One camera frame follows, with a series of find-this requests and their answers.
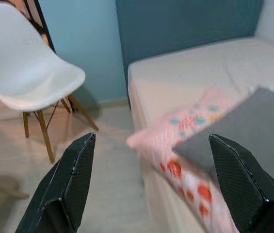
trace pink fabric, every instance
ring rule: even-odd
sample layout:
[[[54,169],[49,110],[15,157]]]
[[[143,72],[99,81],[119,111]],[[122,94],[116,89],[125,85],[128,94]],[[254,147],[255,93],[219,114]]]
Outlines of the pink fabric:
[[[209,88],[195,106],[166,114],[127,140],[127,146],[160,171],[214,233],[238,232],[224,198],[203,169],[178,157],[172,147],[216,121],[234,103],[228,93]]]

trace teal wall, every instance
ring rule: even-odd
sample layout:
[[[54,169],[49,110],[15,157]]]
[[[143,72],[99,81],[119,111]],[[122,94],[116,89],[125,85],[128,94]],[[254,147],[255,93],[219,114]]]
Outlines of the teal wall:
[[[86,72],[77,98],[83,103],[125,98],[115,0],[39,2],[57,54]]]

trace white mattress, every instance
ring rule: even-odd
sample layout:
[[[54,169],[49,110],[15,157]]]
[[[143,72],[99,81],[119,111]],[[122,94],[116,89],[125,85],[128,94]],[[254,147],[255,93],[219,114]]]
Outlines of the white mattress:
[[[246,38],[161,55],[129,66],[129,97],[135,130],[172,109],[196,102],[210,86],[237,98],[256,85],[274,86],[274,46]],[[189,207],[141,161],[149,211],[161,233],[203,233]]]

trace white floor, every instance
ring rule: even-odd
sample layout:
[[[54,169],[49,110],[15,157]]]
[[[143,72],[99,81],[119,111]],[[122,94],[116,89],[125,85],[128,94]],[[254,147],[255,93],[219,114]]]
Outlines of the white floor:
[[[91,112],[99,126],[89,196],[79,233],[154,232],[146,209],[142,177],[136,155],[126,148],[133,132],[128,107]],[[22,119],[0,121],[0,185],[18,187],[33,195],[51,168],[35,117],[29,119],[26,139]],[[56,160],[76,138],[92,132],[78,114],[55,114],[48,129]],[[0,194],[0,233],[15,232],[28,200]]]

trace wooden chair leg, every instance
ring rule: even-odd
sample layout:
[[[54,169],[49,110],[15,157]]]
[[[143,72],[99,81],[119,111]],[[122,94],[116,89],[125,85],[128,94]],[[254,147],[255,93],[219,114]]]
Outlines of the wooden chair leg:
[[[63,106],[64,106],[64,108],[67,110],[67,112],[70,113],[71,111],[70,111],[70,109],[69,109],[69,107],[68,107],[68,105],[66,104],[66,102],[65,102],[64,99],[61,100],[61,103],[63,104]]]
[[[44,137],[44,142],[45,142],[45,145],[46,145],[46,149],[48,151],[48,157],[49,157],[50,162],[53,164],[55,162],[55,158],[54,158],[53,152],[51,150],[49,136],[48,136],[48,130],[46,128],[43,112],[42,112],[42,110],[38,110],[37,113],[38,113],[38,120],[40,122],[42,134],[43,134],[43,137]]]
[[[87,114],[87,112],[85,111],[85,109],[80,105],[80,103],[76,100],[76,98],[74,98],[74,96],[72,94],[70,94],[68,96],[69,100],[80,110],[80,112],[83,114],[83,116],[89,121],[89,123],[91,124],[91,126],[95,129],[95,130],[99,130],[99,128],[97,127],[97,125],[92,121],[92,119],[90,118],[90,116]]]
[[[24,120],[25,136],[26,136],[26,138],[28,138],[29,137],[28,113],[23,112],[22,116],[23,116],[23,120]]]
[[[17,198],[17,199],[28,199],[29,195],[26,193],[19,192],[17,190],[5,188],[0,186],[0,193],[6,194],[8,196]]]

